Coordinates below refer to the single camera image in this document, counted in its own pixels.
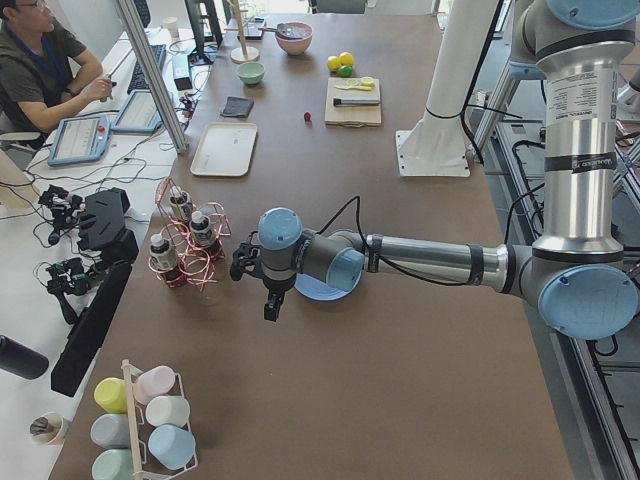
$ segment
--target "yellow fruit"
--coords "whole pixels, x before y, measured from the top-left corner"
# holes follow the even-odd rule
[[[327,58],[327,67],[332,72],[335,72],[341,66],[342,66],[342,63],[340,62],[340,59],[338,57],[336,57],[335,55],[331,55],[329,58]]]
[[[353,58],[353,54],[350,52],[342,52],[338,58],[342,65],[349,65],[350,67],[353,67],[353,64],[356,63],[356,59]]]

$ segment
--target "label on robot arm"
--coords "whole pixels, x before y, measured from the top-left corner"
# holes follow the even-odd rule
[[[612,68],[549,82],[547,126],[575,120],[614,122],[616,87],[617,72]]]

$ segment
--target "green bowl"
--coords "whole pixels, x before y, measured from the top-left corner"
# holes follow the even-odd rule
[[[238,78],[245,85],[257,85],[264,77],[264,65],[260,62],[246,62],[238,67]]]

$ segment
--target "white tray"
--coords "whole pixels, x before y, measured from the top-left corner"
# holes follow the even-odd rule
[[[191,173],[215,177],[244,175],[249,171],[257,134],[258,126],[254,123],[208,124],[193,157]]]

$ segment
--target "tablet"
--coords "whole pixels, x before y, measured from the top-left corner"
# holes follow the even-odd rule
[[[132,90],[111,125],[116,133],[150,135],[162,124],[149,90]]]
[[[47,163],[52,166],[95,162],[109,144],[109,119],[106,115],[65,118],[58,125],[58,134]]]

